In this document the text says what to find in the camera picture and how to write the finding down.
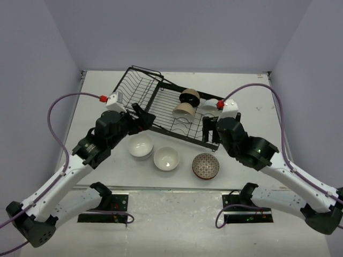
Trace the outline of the tan bowl with leaf motif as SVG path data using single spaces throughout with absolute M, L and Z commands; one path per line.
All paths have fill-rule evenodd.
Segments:
M 155 152 L 153 161 L 158 169 L 172 171 L 179 165 L 180 155 L 175 148 L 165 146 Z

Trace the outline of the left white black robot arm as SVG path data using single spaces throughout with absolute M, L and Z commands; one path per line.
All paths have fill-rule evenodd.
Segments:
M 100 182 L 93 183 L 75 200 L 61 200 L 85 176 L 111 155 L 127 135 L 149 130 L 156 118 L 138 104 L 132 104 L 135 115 L 128 111 L 107 110 L 88 130 L 64 165 L 34 194 L 22 202 L 11 202 L 6 212 L 13 226 L 37 248 L 45 244 L 62 224 L 92 210 L 106 210 L 111 205 L 112 192 Z

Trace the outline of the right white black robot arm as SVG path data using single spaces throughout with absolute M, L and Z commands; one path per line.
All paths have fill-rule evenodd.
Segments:
M 244 210 L 276 209 L 299 217 L 313 230 L 332 234 L 342 220 L 342 189 L 328 186 L 290 162 L 269 141 L 249 136 L 241 115 L 204 117 L 203 141 L 213 132 L 214 142 L 222 144 L 228 155 L 243 166 L 260 171 L 285 185 L 287 191 L 273 191 L 247 183 L 236 206 Z

